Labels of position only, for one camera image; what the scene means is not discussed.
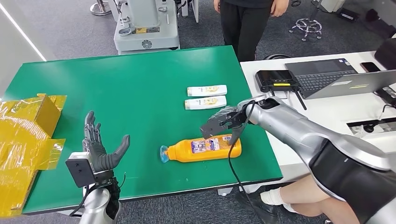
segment shoe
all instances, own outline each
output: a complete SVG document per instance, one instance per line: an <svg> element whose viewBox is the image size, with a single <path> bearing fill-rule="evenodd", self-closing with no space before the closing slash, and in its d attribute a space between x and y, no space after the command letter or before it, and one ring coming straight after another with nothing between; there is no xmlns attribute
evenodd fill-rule
<svg viewBox="0 0 396 224"><path fill-rule="evenodd" d="M260 194L257 192L249 194L249 199L252 202L254 210L257 212L257 215L262 221L268 224L276 224L278 215L274 205L269 205L262 202ZM236 200L243 204L247 209L253 210L248 198L243 192L236 194Z"/></svg>

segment bottle cap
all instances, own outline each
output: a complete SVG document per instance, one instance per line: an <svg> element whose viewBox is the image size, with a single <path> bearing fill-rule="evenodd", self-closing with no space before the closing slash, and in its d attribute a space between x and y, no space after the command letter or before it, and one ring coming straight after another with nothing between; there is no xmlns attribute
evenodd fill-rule
<svg viewBox="0 0 396 224"><path fill-rule="evenodd" d="M163 163L166 163L166 162L169 161L169 157L168 157L168 155L166 153L167 150L168 150L168 147L166 147L166 146L161 146L160 147L160 158L161 158L161 161Z"/></svg>

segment orange bottle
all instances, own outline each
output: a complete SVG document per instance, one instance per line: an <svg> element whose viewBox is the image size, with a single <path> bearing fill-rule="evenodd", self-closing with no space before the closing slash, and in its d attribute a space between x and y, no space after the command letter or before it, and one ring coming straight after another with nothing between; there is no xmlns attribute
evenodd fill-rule
<svg viewBox="0 0 396 224"><path fill-rule="evenodd" d="M204 160L225 159L228 157L231 134L217 135L209 139L183 140L174 146L161 146L160 157L162 162L177 160L179 162L195 162ZM240 140L236 142L231 158L240 156L242 146Z"/></svg>

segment chair base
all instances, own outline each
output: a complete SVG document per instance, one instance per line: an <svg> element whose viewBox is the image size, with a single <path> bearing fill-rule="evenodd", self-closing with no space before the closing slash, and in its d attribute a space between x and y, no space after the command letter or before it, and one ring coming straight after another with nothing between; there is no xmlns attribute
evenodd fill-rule
<svg viewBox="0 0 396 224"><path fill-rule="evenodd" d="M90 11L93 15L107 15L111 13L109 2L102 0L98 0L97 3L93 4Z"/></svg>
<svg viewBox="0 0 396 224"><path fill-rule="evenodd" d="M294 33L294 29L298 28L299 30L303 31L304 37L301 38L302 41L306 41L308 34L316 34L317 39L322 39L322 24L320 24L316 20L310 20L308 18L299 19L296 21L295 26L293 26L289 33Z"/></svg>

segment laptop keyboard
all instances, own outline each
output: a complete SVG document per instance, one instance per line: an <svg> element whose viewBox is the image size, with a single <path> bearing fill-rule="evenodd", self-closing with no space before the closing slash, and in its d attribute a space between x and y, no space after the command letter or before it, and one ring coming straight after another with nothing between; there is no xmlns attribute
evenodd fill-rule
<svg viewBox="0 0 396 224"><path fill-rule="evenodd" d="M300 75L296 76L302 91L318 91L330 85L335 80L346 74L354 74L355 71L336 72L328 74Z"/></svg>

